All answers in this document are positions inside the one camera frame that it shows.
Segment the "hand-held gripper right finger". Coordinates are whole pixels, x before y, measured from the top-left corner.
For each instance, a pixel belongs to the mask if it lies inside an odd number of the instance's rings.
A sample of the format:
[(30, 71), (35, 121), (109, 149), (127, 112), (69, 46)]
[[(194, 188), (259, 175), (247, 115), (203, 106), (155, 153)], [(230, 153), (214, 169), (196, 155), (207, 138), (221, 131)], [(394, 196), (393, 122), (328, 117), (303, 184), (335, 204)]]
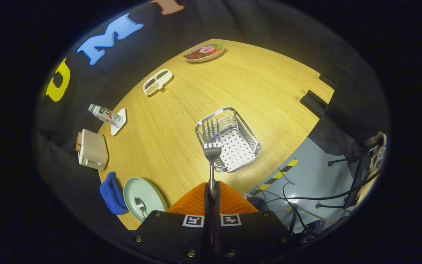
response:
[(298, 245), (298, 237), (275, 212), (256, 209), (228, 184), (216, 182), (214, 255), (218, 259), (284, 259)]

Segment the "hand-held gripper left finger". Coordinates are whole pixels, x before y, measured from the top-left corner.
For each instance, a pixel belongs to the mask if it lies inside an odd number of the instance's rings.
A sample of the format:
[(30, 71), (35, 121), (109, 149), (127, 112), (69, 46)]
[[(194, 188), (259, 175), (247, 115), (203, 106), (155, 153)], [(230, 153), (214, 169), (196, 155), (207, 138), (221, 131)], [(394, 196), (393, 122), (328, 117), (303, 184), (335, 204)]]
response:
[(151, 210), (130, 232), (129, 247), (153, 261), (207, 261), (213, 252), (213, 200), (207, 183), (169, 209)]

